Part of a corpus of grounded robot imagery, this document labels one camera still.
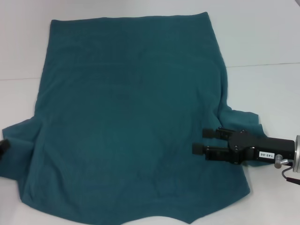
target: white background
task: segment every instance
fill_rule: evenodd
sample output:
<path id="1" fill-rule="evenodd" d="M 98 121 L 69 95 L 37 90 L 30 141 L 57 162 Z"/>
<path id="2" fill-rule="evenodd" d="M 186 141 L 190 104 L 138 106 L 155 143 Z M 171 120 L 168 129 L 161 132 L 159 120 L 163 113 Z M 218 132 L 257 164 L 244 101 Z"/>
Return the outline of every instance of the white background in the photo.
<path id="1" fill-rule="evenodd" d="M 265 133 L 300 135 L 300 7 L 294 0 L 1 0 L 0 129 L 33 115 L 52 19 L 193 15 L 207 11 L 228 67 L 228 104 L 260 115 Z M 195 225 L 298 224 L 300 186 L 274 166 L 244 167 L 251 194 Z M 300 179 L 300 174 L 288 173 Z M 21 203 L 0 178 L 0 225 L 73 225 Z M 128 225 L 179 225 L 149 217 Z"/>

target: wrinkled fabric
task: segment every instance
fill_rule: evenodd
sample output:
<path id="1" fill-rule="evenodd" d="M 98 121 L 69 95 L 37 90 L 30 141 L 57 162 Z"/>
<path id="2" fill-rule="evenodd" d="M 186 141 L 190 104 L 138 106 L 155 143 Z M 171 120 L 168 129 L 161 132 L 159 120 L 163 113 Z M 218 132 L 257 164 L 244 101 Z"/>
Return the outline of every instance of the wrinkled fabric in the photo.
<path id="1" fill-rule="evenodd" d="M 192 154 L 203 128 L 264 135 L 226 104 L 207 13 L 51 22 L 35 114 L 3 130 L 0 175 L 21 200 L 73 221 L 187 223 L 249 193 L 241 166 Z"/>

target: teal fabric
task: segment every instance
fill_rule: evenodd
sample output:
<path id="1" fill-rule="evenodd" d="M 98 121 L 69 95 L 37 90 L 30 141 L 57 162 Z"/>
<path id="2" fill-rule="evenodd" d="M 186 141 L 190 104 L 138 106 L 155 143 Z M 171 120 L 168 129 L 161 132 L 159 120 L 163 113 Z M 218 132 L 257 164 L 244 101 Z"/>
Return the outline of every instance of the teal fabric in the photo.
<path id="1" fill-rule="evenodd" d="M 8 127 L 0 175 L 58 217 L 120 225 L 191 223 L 249 193 L 241 166 L 192 154 L 203 128 L 264 135 L 226 104 L 226 68 L 207 13 L 53 20 L 30 120 Z"/>

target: white sticker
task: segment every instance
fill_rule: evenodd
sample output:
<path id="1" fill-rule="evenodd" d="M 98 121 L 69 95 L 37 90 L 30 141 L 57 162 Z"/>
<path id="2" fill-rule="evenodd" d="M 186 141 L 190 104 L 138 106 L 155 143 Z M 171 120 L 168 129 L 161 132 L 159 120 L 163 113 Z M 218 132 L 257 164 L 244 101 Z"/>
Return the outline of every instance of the white sticker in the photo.
<path id="1" fill-rule="evenodd" d="M 260 151 L 259 152 L 259 157 L 262 157 L 262 158 L 274 158 L 275 154 L 274 153 Z"/>

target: white surface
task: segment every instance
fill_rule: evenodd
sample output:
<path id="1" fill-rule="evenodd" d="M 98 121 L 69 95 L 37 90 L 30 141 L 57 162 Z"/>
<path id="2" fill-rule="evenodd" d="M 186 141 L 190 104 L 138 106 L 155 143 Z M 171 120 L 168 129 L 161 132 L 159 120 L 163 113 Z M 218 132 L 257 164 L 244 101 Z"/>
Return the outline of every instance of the white surface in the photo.
<path id="1" fill-rule="evenodd" d="M 227 66 L 300 62 L 300 7 L 294 0 L 1 0 L 0 129 L 33 115 L 52 19 L 191 15 L 208 11 Z M 300 64 L 228 69 L 229 100 L 260 115 L 272 137 L 300 134 Z M 245 167 L 251 194 L 195 225 L 281 225 L 299 221 L 300 187 L 272 165 Z M 288 173 L 300 179 L 300 174 Z M 75 225 L 20 202 L 16 183 L 0 178 L 0 225 Z M 128 225 L 183 225 L 150 217 Z"/>
<path id="2" fill-rule="evenodd" d="M 52 19 L 205 11 L 228 67 L 300 62 L 294 0 L 1 0 L 0 79 L 40 77 Z"/>

